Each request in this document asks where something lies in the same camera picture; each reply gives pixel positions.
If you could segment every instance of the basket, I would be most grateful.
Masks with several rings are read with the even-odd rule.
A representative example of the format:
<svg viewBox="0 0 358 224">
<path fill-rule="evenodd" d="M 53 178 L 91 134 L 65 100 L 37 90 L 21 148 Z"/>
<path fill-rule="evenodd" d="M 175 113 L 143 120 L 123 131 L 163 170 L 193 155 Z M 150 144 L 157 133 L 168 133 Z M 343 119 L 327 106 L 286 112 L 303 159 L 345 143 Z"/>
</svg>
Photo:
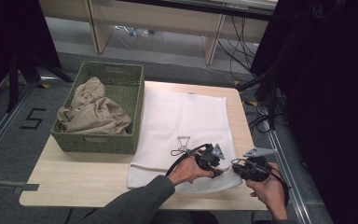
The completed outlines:
<svg viewBox="0 0 358 224">
<path fill-rule="evenodd" d="M 83 62 L 74 85 L 63 104 L 68 108 L 75 89 L 97 77 L 104 84 L 105 96 L 120 105 L 131 118 L 126 135 L 64 133 L 56 120 L 51 135 L 66 152 L 102 152 L 135 154 L 141 126 L 141 113 L 145 93 L 144 68 L 140 64 Z"/>
</svg>

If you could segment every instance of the table top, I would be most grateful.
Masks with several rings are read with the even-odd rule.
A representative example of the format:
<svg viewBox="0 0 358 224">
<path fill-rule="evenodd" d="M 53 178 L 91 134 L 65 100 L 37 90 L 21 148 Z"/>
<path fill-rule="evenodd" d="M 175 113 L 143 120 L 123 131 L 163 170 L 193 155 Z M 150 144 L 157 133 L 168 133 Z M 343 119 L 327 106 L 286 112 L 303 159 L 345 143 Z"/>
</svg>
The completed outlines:
<svg viewBox="0 0 358 224">
<path fill-rule="evenodd" d="M 227 97 L 228 122 L 238 158 L 254 147 L 239 93 L 218 88 L 164 82 L 145 82 L 146 90 L 193 92 Z M 24 206 L 104 207 L 128 191 L 127 175 L 133 155 L 63 152 L 50 136 L 28 180 L 38 184 L 36 191 L 24 191 Z M 243 183 L 214 193 L 174 193 L 160 208 L 175 210 L 266 210 L 252 198 Z"/>
</svg>

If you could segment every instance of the floor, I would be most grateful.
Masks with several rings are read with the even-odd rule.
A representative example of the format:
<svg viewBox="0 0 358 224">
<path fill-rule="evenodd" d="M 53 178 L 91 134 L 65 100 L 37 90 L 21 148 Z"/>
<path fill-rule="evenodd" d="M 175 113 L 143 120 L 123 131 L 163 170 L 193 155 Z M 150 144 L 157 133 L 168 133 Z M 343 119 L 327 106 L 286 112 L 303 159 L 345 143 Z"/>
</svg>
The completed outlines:
<svg viewBox="0 0 358 224">
<path fill-rule="evenodd" d="M 230 60 L 230 57 L 223 51 L 221 47 L 218 47 L 214 55 L 213 64 L 206 65 L 204 59 L 204 51 L 202 45 L 202 38 L 200 36 L 193 35 L 180 35 L 171 34 L 161 31 L 149 31 L 148 35 L 134 35 L 130 36 L 123 28 L 117 28 L 114 34 L 111 36 L 108 45 L 106 46 L 103 54 L 96 54 L 94 52 L 90 27 L 85 22 L 79 21 L 63 21 L 59 19 L 46 18 L 48 22 L 48 28 L 51 32 L 56 50 L 62 53 L 72 53 L 77 55 L 85 55 L 101 58 L 115 58 L 122 60 L 134 60 L 149 63 L 160 64 L 177 64 L 187 67 L 197 67 L 202 70 L 209 71 L 211 76 L 224 76 L 225 78 L 232 80 L 233 77 L 227 77 L 227 73 L 248 73 L 246 69 L 234 63 Z M 234 52 L 234 47 L 237 45 L 237 41 L 220 40 L 224 49 L 229 52 Z M 252 55 L 257 51 L 257 44 L 247 43 L 249 48 L 248 54 Z M 236 52 L 235 56 L 242 62 L 246 62 L 243 54 Z M 244 97 L 252 98 L 252 95 L 246 95 Z M 245 107 L 245 111 L 249 112 L 247 115 L 248 121 L 255 119 L 255 109 L 252 106 Z M 295 203 L 290 202 L 290 208 L 288 208 L 290 217 L 297 217 L 299 223 L 332 223 L 328 213 L 325 210 L 323 201 L 321 200 L 317 189 L 314 187 L 310 175 L 307 173 L 307 169 L 301 165 L 301 155 L 296 148 L 296 142 L 290 135 L 290 129 L 287 125 L 284 125 L 284 120 L 279 121 L 281 125 L 278 125 L 276 134 L 279 139 L 274 139 L 271 135 L 265 133 L 257 133 L 253 131 L 255 135 L 254 141 L 265 143 L 264 146 L 258 147 L 271 147 L 271 144 L 284 149 L 285 161 L 290 164 L 290 173 L 294 179 L 293 184 L 298 189 L 298 194 L 301 196 L 301 200 L 306 208 L 305 212 L 301 211 L 303 207 L 296 208 Z M 86 211 L 76 210 L 74 220 L 80 219 L 84 216 Z M 27 210 L 28 216 L 34 216 L 29 210 Z M 222 211 L 215 214 L 221 223 L 241 223 L 241 218 L 248 218 L 247 214 L 241 212 Z M 255 218 L 268 217 L 266 213 L 255 213 Z M 16 218 L 12 218 L 13 223 L 16 223 Z"/>
</svg>

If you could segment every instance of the beige cloth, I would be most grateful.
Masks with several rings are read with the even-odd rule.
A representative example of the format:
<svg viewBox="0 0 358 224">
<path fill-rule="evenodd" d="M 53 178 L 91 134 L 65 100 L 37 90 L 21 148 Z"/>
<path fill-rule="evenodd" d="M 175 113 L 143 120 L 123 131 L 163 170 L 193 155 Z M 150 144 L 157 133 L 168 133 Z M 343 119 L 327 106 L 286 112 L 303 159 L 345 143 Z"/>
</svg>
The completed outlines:
<svg viewBox="0 0 358 224">
<path fill-rule="evenodd" d="M 57 113 L 64 132 L 126 134 L 131 118 L 125 110 L 104 97 L 104 85 L 92 77 L 75 90 L 70 108 Z"/>
</svg>

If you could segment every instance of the gray carpet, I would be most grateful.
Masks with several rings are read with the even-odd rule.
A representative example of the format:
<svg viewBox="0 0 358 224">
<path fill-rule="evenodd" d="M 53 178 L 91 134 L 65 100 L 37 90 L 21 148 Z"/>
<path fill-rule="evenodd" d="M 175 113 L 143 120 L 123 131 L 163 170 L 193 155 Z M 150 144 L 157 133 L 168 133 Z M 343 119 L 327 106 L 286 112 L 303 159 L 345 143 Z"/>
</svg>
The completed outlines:
<svg viewBox="0 0 358 224">
<path fill-rule="evenodd" d="M 218 73 L 200 68 L 178 65 L 164 65 L 157 63 L 129 62 L 101 57 L 90 57 L 60 53 L 62 71 L 71 77 L 76 77 L 77 71 L 84 61 L 99 61 L 110 63 L 138 63 L 145 67 L 145 79 L 151 81 L 175 82 L 219 87 L 234 87 L 232 82 L 237 80 L 229 72 Z M 39 69 L 42 76 L 54 77 L 44 69 Z M 252 77 L 245 74 L 235 74 L 236 77 L 249 80 Z M 5 115 L 7 108 L 8 85 L 0 90 L 0 119 Z M 34 169 L 38 157 L 47 142 L 50 128 L 55 115 L 62 106 L 68 92 L 69 85 L 58 81 L 47 89 L 36 88 L 26 99 L 17 117 L 13 120 L 4 137 L 0 141 L 0 180 L 26 182 Z M 253 100 L 255 90 L 245 91 L 241 98 Z M 36 121 L 26 120 L 33 108 L 44 108 L 46 111 L 35 111 L 34 116 L 42 119 L 37 129 L 22 129 L 21 126 L 35 126 Z M 256 118 L 255 107 L 246 105 L 248 122 Z M 312 223 L 331 223 L 331 219 L 324 208 L 317 189 L 305 167 L 301 165 L 301 155 L 296 147 L 290 128 L 285 125 L 283 118 L 277 119 L 277 134 L 282 148 L 285 150 L 291 171 L 299 185 L 303 200 L 310 212 Z M 253 130 L 253 138 L 257 147 L 271 148 L 268 135 Z M 0 187 L 0 224 L 2 223 L 64 223 L 69 208 L 40 208 L 23 207 L 19 204 L 20 195 L 13 193 L 12 187 Z M 90 208 L 76 208 L 70 217 L 69 223 L 78 223 Z M 288 206 L 289 217 L 296 219 L 296 212 L 291 203 Z M 213 212 L 219 223 L 236 224 L 251 223 L 251 212 L 245 211 L 215 211 Z M 268 212 L 256 212 L 255 219 L 269 219 Z"/>
</svg>

